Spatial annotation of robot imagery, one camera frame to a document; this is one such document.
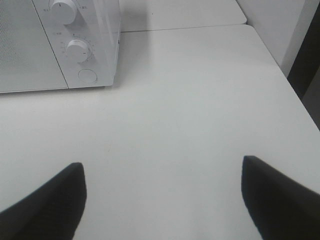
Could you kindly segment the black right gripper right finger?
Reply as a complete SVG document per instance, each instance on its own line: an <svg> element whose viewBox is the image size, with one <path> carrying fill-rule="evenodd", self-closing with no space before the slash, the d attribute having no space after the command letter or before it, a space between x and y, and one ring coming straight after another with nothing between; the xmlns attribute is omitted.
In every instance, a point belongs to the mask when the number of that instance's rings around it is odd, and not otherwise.
<svg viewBox="0 0 320 240"><path fill-rule="evenodd" d="M320 238L320 195L256 156L243 158L241 193L262 239Z"/></svg>

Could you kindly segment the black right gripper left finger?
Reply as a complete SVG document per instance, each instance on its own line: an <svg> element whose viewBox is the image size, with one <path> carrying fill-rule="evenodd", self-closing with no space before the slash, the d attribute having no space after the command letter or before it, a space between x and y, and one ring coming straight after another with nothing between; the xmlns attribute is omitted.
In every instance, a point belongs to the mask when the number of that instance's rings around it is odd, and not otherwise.
<svg viewBox="0 0 320 240"><path fill-rule="evenodd" d="M1 211L2 240L71 240L87 201L84 166L74 162Z"/></svg>

